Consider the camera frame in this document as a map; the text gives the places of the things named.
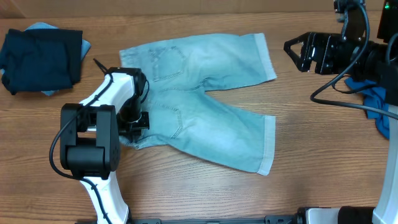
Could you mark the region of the light blue denim shorts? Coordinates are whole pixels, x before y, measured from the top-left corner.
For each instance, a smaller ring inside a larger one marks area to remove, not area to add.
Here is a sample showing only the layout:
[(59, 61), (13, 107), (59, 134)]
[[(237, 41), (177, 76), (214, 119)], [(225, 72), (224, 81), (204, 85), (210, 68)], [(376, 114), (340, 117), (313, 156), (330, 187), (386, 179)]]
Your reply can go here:
[(206, 34), (121, 50), (121, 65), (149, 81), (142, 109), (150, 127), (128, 147), (169, 145), (192, 156), (260, 175), (275, 153), (276, 118), (224, 104), (210, 91), (255, 86), (276, 78), (262, 33)]

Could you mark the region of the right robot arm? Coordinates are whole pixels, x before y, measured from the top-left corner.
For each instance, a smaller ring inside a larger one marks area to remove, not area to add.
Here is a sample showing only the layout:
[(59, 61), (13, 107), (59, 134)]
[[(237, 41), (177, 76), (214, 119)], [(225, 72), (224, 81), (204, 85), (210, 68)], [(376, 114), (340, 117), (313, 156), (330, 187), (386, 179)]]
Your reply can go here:
[[(269, 216), (269, 223), (397, 223), (397, 0), (385, 0), (377, 38), (369, 39), (370, 25), (362, 0), (336, 0), (341, 33), (307, 32), (284, 44), (284, 51), (299, 71), (336, 77), (313, 92), (310, 99), (323, 105), (364, 110), (377, 129), (389, 139), (386, 173), (375, 207), (302, 207), (295, 215)], [(319, 99), (328, 87), (344, 80), (347, 94), (364, 96), (363, 104)]]

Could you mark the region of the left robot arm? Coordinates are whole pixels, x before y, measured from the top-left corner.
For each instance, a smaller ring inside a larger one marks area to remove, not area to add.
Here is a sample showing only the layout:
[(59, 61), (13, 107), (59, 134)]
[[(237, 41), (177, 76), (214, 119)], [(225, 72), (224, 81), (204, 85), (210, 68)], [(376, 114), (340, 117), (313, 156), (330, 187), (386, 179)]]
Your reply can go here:
[(132, 223), (116, 177), (121, 136), (137, 141), (149, 129), (142, 111), (149, 82), (139, 68), (105, 69), (104, 82), (80, 103), (61, 109), (60, 162), (88, 192), (97, 223)]

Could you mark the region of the crumpled blue t-shirt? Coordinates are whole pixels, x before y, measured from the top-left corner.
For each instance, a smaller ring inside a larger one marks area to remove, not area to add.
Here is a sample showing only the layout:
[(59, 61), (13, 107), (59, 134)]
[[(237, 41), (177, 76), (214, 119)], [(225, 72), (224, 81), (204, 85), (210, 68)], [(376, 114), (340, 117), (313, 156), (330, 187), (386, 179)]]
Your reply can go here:
[[(347, 78), (345, 84), (351, 90), (356, 90), (358, 88), (365, 87), (367, 85), (375, 85), (375, 82), (370, 80), (365, 80), (362, 82), (356, 82), (352, 78)], [(363, 95), (363, 105), (373, 108), (377, 108), (383, 111), (389, 110), (389, 105), (385, 102), (386, 90), (383, 87), (373, 87), (360, 92)], [(389, 139), (389, 117), (375, 113), (372, 111), (367, 111), (367, 118), (374, 119), (377, 130), (386, 138)]]

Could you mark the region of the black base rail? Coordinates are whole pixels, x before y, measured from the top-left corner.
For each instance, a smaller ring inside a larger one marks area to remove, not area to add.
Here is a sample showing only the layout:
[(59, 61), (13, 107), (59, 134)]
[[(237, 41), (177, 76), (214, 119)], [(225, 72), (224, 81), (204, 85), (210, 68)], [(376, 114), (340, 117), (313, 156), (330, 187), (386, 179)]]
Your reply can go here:
[(227, 218), (219, 220), (161, 220), (161, 219), (127, 219), (127, 224), (293, 224), (294, 215), (267, 215), (264, 218)]

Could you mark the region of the brown cardboard wall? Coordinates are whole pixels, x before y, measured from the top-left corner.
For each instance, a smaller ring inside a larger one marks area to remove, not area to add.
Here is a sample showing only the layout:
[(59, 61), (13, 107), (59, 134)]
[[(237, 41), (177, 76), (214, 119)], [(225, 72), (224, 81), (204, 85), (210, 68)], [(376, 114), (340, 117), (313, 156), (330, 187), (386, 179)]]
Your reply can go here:
[(2, 18), (331, 12), (333, 0), (1, 0)]

